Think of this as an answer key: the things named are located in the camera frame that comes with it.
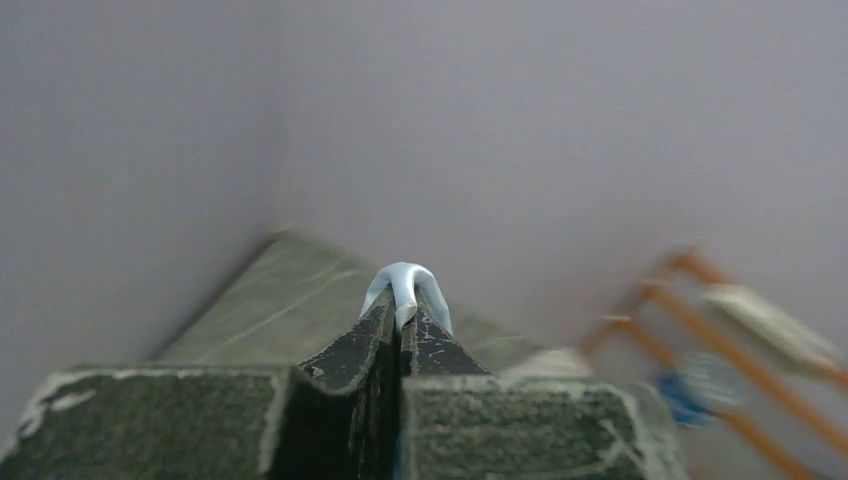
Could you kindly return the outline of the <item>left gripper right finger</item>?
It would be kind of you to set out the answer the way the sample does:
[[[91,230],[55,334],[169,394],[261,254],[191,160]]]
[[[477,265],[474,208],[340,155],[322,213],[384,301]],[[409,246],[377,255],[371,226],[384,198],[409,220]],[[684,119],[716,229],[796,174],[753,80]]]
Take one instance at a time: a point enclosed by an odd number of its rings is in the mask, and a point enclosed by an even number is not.
[[[402,330],[404,479],[685,479],[668,409],[642,382],[495,373],[426,306]]]

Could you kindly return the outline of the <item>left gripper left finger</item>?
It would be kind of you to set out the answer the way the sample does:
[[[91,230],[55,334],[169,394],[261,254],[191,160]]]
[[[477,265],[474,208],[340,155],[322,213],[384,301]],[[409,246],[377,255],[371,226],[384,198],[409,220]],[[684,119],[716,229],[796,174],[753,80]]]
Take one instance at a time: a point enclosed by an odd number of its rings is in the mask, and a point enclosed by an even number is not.
[[[387,479],[398,433],[395,301],[381,293],[298,363],[78,366],[49,375],[5,479]]]

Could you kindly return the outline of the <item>light blue pillowcase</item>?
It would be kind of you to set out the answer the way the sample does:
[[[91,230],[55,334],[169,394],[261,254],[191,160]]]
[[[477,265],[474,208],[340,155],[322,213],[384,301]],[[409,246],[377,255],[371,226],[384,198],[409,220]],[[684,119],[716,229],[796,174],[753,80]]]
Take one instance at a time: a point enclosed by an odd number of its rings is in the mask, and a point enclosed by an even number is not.
[[[369,284],[359,316],[369,310],[378,296],[391,288],[395,303],[395,330],[400,333],[418,311],[420,292],[429,303],[431,317],[446,332],[453,334],[449,306],[441,291],[435,275],[426,267],[409,262],[396,262],[381,268]]]

